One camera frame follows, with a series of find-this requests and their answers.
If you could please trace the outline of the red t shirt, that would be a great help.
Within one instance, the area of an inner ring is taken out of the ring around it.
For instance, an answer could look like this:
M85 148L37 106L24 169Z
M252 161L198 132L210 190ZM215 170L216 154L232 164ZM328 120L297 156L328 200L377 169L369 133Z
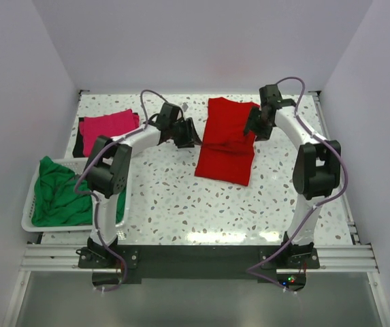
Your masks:
M253 132L244 133L253 102L208 100L208 118L195 176L247 187L255 157Z

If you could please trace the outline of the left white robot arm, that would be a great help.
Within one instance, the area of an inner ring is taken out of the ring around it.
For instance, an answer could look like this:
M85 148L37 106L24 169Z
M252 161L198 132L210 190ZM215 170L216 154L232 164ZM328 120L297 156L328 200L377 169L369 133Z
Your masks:
M93 201L93 226L89 237L99 245L94 259L102 267L118 259L116 212L119 194L129 185L131 158L142 151L172 140L179 149L201 144L192 118L182 108L165 102L161 111L143 125L121 136L99 136L82 173Z

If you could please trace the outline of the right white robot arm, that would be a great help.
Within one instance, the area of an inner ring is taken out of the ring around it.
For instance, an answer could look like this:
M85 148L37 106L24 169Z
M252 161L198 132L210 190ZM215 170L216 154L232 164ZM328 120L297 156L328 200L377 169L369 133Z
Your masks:
M311 254L319 213L340 185L341 146L307 126L296 102L283 98L278 85L261 87L259 96L260 107L250 110L244 134L252 132L256 141L267 141L278 128L297 150L292 174L297 193L294 216L280 248L265 260L280 257L285 266L294 268Z

